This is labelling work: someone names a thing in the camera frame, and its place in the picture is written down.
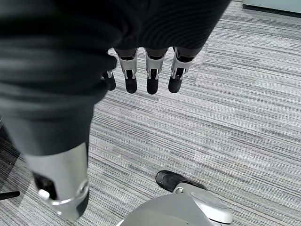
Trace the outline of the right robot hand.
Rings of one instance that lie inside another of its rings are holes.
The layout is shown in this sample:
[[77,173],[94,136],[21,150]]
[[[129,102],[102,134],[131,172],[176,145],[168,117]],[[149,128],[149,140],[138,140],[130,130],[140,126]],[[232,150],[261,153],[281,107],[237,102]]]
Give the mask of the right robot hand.
[[155,94],[174,49],[169,91],[177,93],[229,5],[227,0],[3,0],[0,115],[39,196],[77,219],[89,201],[87,156],[94,106],[116,86],[137,90],[137,51],[146,51]]

